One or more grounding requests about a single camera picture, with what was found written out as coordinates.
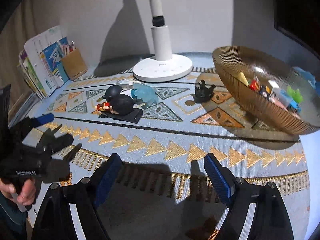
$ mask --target green toy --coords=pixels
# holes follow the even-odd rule
[[[288,90],[287,90],[287,94],[292,97],[292,99],[294,101],[297,102],[297,104],[299,104],[300,102],[303,101],[303,97],[302,95],[300,94],[300,90],[299,89],[292,89],[290,85],[288,85]]]

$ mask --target white floor fan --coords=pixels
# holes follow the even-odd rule
[[[189,74],[192,61],[188,57],[172,54],[169,28],[164,23],[161,0],[150,0],[152,12],[152,38],[155,56],[145,58],[133,68],[134,76],[145,82],[166,82]]]

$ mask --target human hand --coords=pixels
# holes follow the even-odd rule
[[[0,191],[2,195],[15,203],[19,203],[24,206],[31,205],[36,197],[35,179],[27,179],[24,182],[21,193],[18,196],[17,200],[14,200],[11,195],[11,193],[16,193],[16,189],[13,184],[4,184],[0,179]]]

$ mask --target book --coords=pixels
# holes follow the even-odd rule
[[[39,93],[43,98],[47,98],[47,93],[44,90],[42,83],[40,82],[36,72],[29,61],[28,55],[25,50],[19,53],[19,62],[21,67],[23,68],[24,73],[31,79],[34,86],[39,90]]]
[[[69,80],[61,62],[61,57],[63,57],[63,55],[59,52],[61,51],[60,46],[63,45],[68,45],[67,37],[59,40],[59,44],[58,42],[51,44],[40,53],[44,65],[52,72],[58,87]]]
[[[45,48],[61,39],[62,34],[60,27],[55,26],[31,38],[24,44],[24,49],[28,55],[30,63],[32,64],[47,96],[50,96],[55,91],[57,83],[50,68],[45,65],[43,59],[41,59],[40,53]]]
[[[40,98],[43,99],[44,97],[42,96],[42,94],[39,92],[39,90],[36,88],[36,86],[34,85],[33,81],[31,80],[31,78],[28,76],[28,74],[26,73],[25,69],[23,68],[23,66],[21,64],[17,65],[17,68],[19,70],[19,72],[21,73],[24,81],[27,83],[27,85],[31,88],[31,90]]]

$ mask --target white wall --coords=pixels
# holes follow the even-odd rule
[[[320,80],[320,61],[307,49],[274,29],[274,0],[234,0],[232,44],[258,49]]]
[[[153,53],[148,0],[33,0],[36,30],[60,24],[85,61]],[[173,52],[262,50],[320,79],[320,61],[274,29],[274,0],[162,0]]]
[[[33,2],[37,31],[60,24],[89,64],[99,62],[102,50],[104,59],[153,53],[148,0],[125,0],[125,5],[123,0]],[[211,52],[231,43],[233,0],[162,0],[162,4],[173,52]]]

